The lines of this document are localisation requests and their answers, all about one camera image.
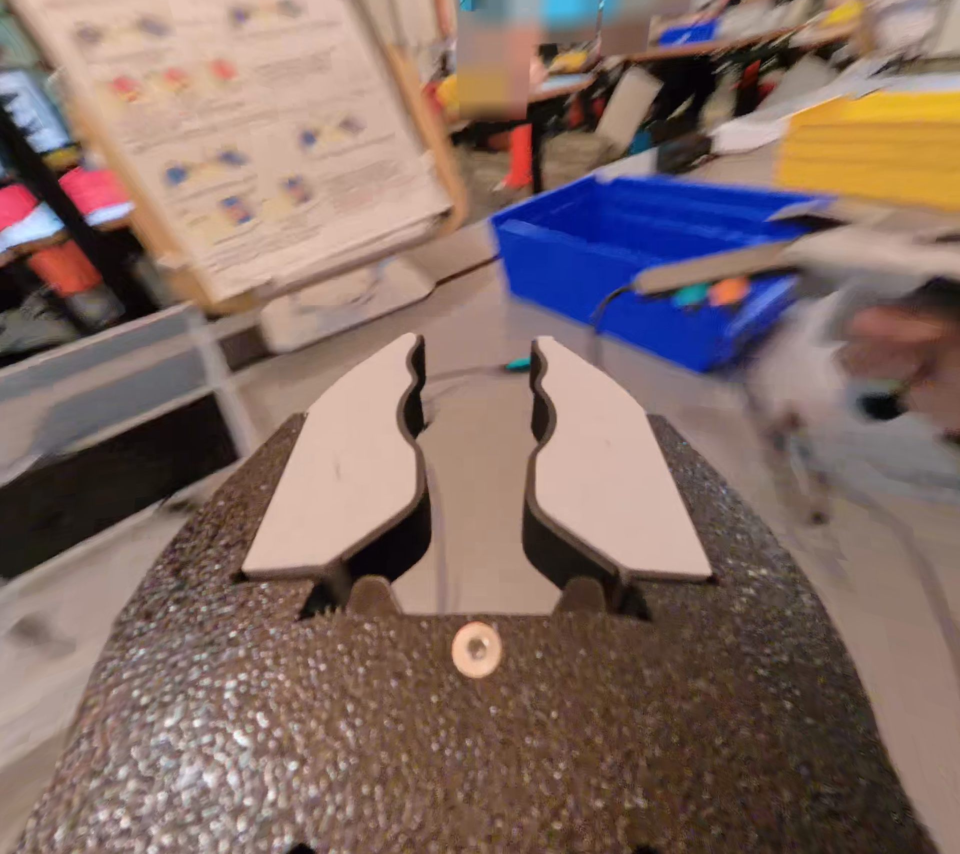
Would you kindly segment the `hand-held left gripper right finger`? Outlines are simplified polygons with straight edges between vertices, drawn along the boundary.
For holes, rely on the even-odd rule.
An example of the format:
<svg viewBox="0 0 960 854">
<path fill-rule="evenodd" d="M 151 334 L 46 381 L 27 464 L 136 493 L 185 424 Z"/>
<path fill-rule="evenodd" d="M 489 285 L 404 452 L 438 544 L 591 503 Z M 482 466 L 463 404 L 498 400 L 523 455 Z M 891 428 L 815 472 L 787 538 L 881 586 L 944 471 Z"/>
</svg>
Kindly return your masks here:
<svg viewBox="0 0 960 854">
<path fill-rule="evenodd" d="M 597 575 L 708 582 L 714 575 L 645 409 L 552 336 L 530 352 L 534 451 L 522 543 L 555 584 Z"/>
</svg>

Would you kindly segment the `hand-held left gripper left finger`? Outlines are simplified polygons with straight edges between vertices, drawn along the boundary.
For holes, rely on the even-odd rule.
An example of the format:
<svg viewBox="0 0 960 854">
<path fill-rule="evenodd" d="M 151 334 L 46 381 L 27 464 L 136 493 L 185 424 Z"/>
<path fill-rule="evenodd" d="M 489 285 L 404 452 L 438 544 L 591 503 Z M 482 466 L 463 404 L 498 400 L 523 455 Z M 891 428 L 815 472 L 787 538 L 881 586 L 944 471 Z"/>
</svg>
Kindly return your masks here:
<svg viewBox="0 0 960 854">
<path fill-rule="evenodd" d="M 426 343 L 405 333 L 308 409 L 242 564 L 250 581 L 397 580 L 426 554 Z"/>
</svg>

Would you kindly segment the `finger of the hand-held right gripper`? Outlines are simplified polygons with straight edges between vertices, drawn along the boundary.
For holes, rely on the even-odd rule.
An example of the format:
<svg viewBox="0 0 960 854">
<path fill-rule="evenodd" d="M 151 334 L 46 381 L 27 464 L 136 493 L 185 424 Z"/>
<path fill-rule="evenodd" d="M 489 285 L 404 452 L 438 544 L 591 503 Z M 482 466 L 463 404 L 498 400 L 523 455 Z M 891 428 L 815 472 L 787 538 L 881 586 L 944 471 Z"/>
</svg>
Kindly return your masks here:
<svg viewBox="0 0 960 854">
<path fill-rule="evenodd" d="M 779 257 L 784 266 L 866 273 L 957 273 L 957 229 L 891 231 L 848 225 L 802 237 Z"/>
</svg>

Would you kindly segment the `grey metal USB hub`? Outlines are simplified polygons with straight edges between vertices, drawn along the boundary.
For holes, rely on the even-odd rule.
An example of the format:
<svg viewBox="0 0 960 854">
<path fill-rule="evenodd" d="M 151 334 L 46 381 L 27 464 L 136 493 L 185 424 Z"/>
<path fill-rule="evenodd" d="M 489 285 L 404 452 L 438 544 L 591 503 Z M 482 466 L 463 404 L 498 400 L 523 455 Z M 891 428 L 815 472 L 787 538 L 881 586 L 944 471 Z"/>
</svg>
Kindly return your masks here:
<svg viewBox="0 0 960 854">
<path fill-rule="evenodd" d="M 795 243 L 794 240 L 764 243 L 650 267 L 639 272 L 630 286 L 639 295 L 652 296 L 735 277 L 776 273 L 792 265 L 787 253 Z"/>
</svg>

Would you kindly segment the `grey desk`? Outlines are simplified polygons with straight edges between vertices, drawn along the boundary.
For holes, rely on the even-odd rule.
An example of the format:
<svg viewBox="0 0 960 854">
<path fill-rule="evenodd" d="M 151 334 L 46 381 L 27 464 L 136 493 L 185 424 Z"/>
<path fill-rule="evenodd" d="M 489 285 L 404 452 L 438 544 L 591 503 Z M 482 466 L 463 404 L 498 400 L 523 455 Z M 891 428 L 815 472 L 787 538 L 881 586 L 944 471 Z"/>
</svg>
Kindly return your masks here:
<svg viewBox="0 0 960 854">
<path fill-rule="evenodd" d="M 553 334 L 581 350 L 583 331 L 541 310 L 512 302 L 500 271 L 481 260 L 493 254 L 486 228 L 470 226 L 437 251 L 417 254 L 438 288 L 421 304 L 300 352 L 268 359 L 264 348 L 238 337 L 230 362 L 259 437 L 318 396 L 362 348 L 379 347 L 413 320 L 426 334 L 428 361 L 438 368 L 493 363 L 520 353 L 533 335 Z M 731 482 L 771 527 L 808 576 L 867 685 L 894 765 L 921 819 L 942 852 L 958 852 L 958 508 L 898 493 L 853 489 L 836 480 L 831 520 L 801 525 L 778 494 L 735 386 L 682 372 L 616 343 L 604 348 L 606 366 L 654 413 L 677 427 Z M 555 590 L 522 559 L 507 526 L 521 518 L 522 467 L 532 447 L 516 416 L 529 414 L 521 384 L 507 377 L 465 378 L 440 386 L 438 412 L 450 422 L 427 435 L 431 479 L 438 484 L 440 545 L 402 580 L 401 600 L 427 610 L 464 612 L 476 603 L 497 611 L 532 612 Z M 37 572 L 2 587 L 2 651 L 22 618 L 59 631 L 78 603 L 83 628 L 68 633 L 73 652 L 41 661 L 36 679 L 66 691 L 79 657 L 83 676 L 93 663 L 89 644 L 106 638 L 107 618 L 173 537 L 183 510 L 149 508 Z"/>
</svg>

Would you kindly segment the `person's right hand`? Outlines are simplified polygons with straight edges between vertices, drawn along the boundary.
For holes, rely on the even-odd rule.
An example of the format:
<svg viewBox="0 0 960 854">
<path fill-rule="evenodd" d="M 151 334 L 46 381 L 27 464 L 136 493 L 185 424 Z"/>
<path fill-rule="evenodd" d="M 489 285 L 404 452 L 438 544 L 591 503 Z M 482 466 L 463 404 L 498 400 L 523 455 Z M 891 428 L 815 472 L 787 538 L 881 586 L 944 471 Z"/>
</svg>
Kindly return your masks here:
<svg viewBox="0 0 960 854">
<path fill-rule="evenodd" d="M 851 377 L 897 381 L 907 407 L 959 435 L 959 324 L 943 310 L 866 308 L 849 323 L 838 363 Z"/>
</svg>

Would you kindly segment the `stack of yellow bins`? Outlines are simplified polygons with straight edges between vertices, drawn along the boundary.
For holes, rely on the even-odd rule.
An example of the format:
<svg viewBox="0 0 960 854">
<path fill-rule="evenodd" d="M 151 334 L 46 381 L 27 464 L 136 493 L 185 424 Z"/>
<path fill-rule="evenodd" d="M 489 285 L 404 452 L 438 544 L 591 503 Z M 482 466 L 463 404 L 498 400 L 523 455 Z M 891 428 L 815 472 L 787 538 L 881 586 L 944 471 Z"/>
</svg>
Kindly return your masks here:
<svg viewBox="0 0 960 854">
<path fill-rule="evenodd" d="M 957 213 L 959 92 L 878 91 L 799 112 L 774 176 L 784 188 Z"/>
</svg>

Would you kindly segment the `blue plastic bin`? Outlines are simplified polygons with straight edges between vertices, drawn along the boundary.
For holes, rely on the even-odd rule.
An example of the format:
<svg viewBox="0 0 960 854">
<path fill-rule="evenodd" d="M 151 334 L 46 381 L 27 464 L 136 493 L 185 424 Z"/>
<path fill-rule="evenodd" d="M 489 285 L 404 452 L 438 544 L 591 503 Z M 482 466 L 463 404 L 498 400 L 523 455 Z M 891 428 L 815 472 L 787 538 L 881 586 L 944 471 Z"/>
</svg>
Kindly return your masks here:
<svg viewBox="0 0 960 854">
<path fill-rule="evenodd" d="M 664 176 L 590 176 L 489 223 L 510 295 L 589 327 L 606 296 L 644 271 L 794 242 L 816 230 L 833 200 Z M 622 294 L 604 310 L 600 332 L 695 373 L 720 370 L 774 328 L 797 279 L 774 268 L 741 294 L 712 293 L 715 285 Z"/>
</svg>

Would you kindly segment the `red table leg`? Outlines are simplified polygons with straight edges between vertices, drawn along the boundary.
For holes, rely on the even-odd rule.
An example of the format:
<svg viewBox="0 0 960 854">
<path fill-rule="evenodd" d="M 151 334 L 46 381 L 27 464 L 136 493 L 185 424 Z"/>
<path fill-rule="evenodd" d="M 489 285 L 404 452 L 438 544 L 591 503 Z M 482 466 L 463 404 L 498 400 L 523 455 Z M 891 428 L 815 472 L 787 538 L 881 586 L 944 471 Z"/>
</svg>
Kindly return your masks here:
<svg viewBox="0 0 960 854">
<path fill-rule="evenodd" d="M 509 133 L 509 169 L 498 188 L 520 191 L 534 186 L 533 125 L 513 127 Z"/>
</svg>

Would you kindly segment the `black vertical pole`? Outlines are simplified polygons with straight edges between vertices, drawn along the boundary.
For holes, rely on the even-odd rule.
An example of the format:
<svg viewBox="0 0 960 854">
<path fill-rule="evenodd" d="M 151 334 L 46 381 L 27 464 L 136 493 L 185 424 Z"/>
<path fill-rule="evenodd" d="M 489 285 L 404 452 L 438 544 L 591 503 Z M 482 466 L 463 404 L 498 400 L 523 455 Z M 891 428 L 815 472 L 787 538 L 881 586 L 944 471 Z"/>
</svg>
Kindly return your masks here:
<svg viewBox="0 0 960 854">
<path fill-rule="evenodd" d="M 1 105 L 1 144 L 4 159 L 9 160 L 19 180 L 54 212 L 64 224 L 68 236 L 102 277 L 123 308 L 126 319 L 146 317 L 161 310 L 150 290 L 138 281 L 128 262 L 119 255 L 106 236 L 90 226 L 61 186 L 54 171 L 33 150 L 7 109 Z"/>
</svg>

